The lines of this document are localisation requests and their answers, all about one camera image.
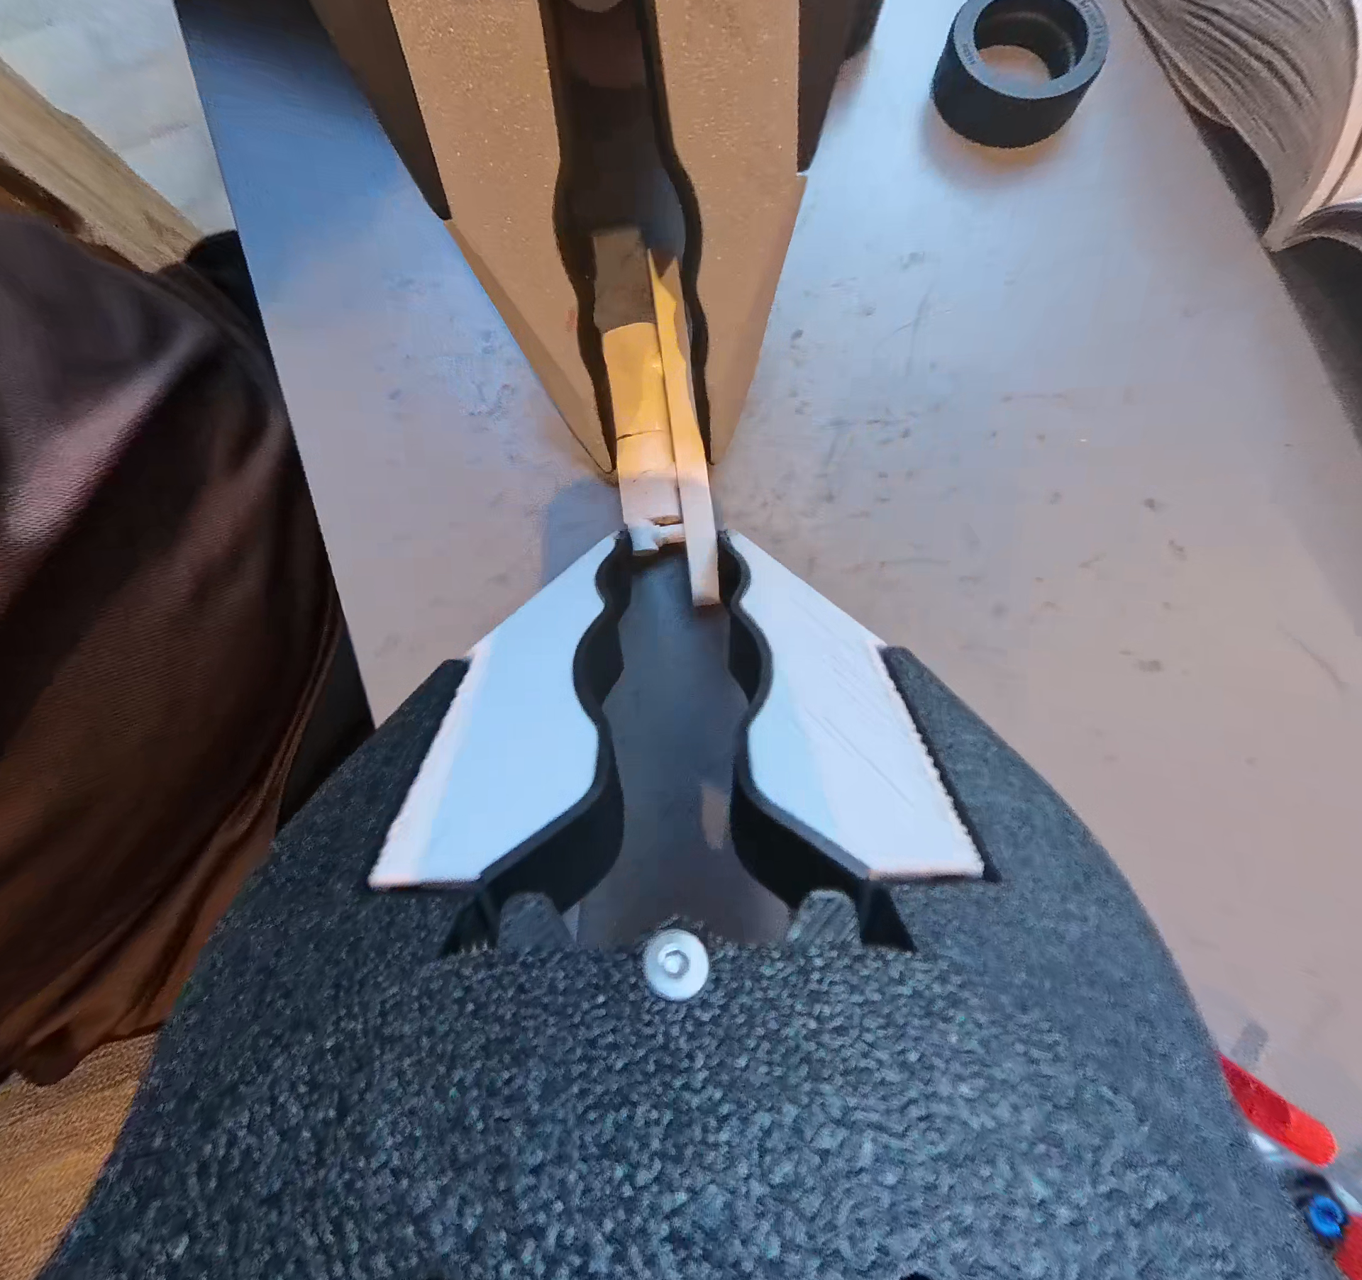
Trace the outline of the red white brick vehicle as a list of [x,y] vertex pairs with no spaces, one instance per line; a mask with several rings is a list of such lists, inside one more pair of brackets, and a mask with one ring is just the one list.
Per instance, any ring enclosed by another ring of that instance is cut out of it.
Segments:
[[1283,1188],[1306,1235],[1342,1277],[1360,1280],[1362,1203],[1360,1189],[1337,1173],[1334,1133],[1223,1054],[1219,1062],[1258,1158]]

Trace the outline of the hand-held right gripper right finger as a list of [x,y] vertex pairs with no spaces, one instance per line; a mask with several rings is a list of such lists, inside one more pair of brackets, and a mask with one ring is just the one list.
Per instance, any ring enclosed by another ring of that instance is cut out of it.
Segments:
[[886,641],[743,533],[722,538],[727,666],[750,707],[730,843],[771,895],[982,880]]

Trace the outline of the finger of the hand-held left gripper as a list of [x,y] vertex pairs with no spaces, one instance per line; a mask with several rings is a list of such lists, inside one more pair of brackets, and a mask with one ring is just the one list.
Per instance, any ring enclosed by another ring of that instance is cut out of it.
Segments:
[[797,166],[799,0],[647,0],[676,191],[690,226],[706,456],[735,443],[808,176]]
[[543,0],[386,0],[450,236],[599,473],[613,473],[557,236],[560,125]]

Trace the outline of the grey desk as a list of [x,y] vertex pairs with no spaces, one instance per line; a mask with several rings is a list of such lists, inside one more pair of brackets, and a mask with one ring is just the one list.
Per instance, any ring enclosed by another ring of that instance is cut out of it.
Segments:
[[[1117,0],[1030,147],[840,76],[730,528],[928,663],[1093,828],[1229,1054],[1360,1141],[1360,438]],[[619,520],[306,0],[176,0],[374,718]]]

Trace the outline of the person's brown shirt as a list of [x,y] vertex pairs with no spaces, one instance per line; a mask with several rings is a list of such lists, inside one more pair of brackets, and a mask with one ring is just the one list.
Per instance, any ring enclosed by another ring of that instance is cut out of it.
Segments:
[[266,858],[337,592],[229,236],[0,236],[0,1071],[159,1027]]

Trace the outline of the open white instruction booklet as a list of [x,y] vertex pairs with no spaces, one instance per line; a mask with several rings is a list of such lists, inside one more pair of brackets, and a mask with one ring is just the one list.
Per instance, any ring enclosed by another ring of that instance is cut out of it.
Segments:
[[1362,0],[1123,0],[1184,99],[1268,176],[1273,253],[1362,245]]

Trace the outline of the wooden side panel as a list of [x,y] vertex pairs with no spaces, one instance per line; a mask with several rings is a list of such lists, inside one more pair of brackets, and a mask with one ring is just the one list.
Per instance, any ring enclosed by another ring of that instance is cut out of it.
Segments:
[[139,273],[182,263],[201,229],[85,125],[0,66],[0,214],[37,219]]

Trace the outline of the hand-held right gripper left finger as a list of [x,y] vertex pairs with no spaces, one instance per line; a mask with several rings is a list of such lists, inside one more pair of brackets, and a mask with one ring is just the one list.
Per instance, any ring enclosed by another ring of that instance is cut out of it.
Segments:
[[484,635],[368,871],[368,890],[489,884],[513,853],[576,806],[599,730],[576,689],[576,651],[606,614],[606,536]]

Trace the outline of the white toy beam brick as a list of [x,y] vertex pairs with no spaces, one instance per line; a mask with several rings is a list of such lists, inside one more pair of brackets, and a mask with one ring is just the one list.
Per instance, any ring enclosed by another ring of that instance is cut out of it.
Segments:
[[593,327],[611,391],[622,520],[681,520],[647,253],[637,229],[597,230],[591,245]]

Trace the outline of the long white toy beam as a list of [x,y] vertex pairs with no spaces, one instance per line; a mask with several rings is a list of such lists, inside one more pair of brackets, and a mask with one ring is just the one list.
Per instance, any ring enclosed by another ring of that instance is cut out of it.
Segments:
[[694,391],[690,316],[682,301],[681,258],[647,247],[657,298],[657,336],[661,354],[661,385],[668,408],[673,473],[681,495],[681,528],[690,561],[694,606],[722,603],[722,541],[709,498],[706,447]]

